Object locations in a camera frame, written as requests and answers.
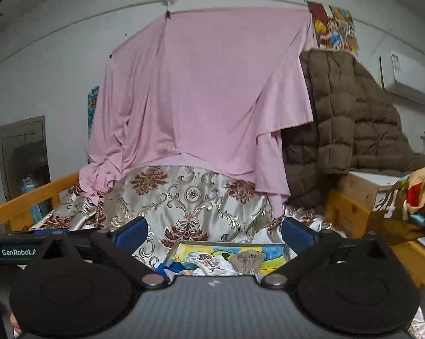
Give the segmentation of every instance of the door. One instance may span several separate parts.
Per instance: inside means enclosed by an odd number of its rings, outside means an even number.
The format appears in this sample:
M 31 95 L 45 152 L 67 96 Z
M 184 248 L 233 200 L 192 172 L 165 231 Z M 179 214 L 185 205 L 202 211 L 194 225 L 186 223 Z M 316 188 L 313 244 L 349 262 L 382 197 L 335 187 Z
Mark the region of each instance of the door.
M 7 201 L 22 194 L 28 176 L 50 182 L 44 116 L 0 126 L 0 173 Z

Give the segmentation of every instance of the playing card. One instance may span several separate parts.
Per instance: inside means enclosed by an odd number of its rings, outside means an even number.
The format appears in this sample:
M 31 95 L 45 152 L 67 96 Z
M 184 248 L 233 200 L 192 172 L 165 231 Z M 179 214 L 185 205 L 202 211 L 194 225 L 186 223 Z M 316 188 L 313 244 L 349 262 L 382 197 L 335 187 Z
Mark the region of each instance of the playing card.
M 206 275 L 217 276 L 226 273 L 220 261 L 208 253 L 196 253 L 190 258 Z
M 266 254 L 263 252 L 246 250 L 233 256 L 230 262 L 239 275 L 255 275 L 265 258 Z

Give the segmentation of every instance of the wooden bed rail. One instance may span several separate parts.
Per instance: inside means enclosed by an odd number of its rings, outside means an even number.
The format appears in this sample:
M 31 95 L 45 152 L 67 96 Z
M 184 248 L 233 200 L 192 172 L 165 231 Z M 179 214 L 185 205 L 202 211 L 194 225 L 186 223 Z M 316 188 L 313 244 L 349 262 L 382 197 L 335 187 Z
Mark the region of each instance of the wooden bed rail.
M 30 228 L 33 225 L 30 208 L 48 199 L 56 208 L 60 205 L 59 193 L 77 185 L 78 178 L 79 172 L 70 174 L 1 204 L 0 225 L 9 222 L 13 231 Z

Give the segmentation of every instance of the patterned bedspread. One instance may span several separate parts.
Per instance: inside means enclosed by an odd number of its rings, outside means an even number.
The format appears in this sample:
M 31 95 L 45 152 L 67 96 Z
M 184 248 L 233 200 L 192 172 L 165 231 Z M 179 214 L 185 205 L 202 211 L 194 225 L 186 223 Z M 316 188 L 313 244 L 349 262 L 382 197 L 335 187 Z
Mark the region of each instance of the patterned bedspread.
M 148 222 L 148 239 L 134 256 L 152 268 L 178 240 L 282 243 L 281 225 L 293 216 L 319 230 L 331 228 L 313 210 L 287 206 L 274 218 L 267 194 L 254 184 L 202 168 L 141 167 L 129 172 L 94 206 L 77 186 L 33 229 L 118 229 L 137 216 Z

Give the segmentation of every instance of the colorful bag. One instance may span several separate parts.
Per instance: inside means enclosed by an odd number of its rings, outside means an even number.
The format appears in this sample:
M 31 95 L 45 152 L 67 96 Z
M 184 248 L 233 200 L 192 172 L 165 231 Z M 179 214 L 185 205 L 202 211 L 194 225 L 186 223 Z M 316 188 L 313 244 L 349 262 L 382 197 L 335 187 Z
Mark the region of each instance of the colorful bag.
M 425 168 L 396 182 L 369 214 L 368 231 L 389 244 L 425 236 Z

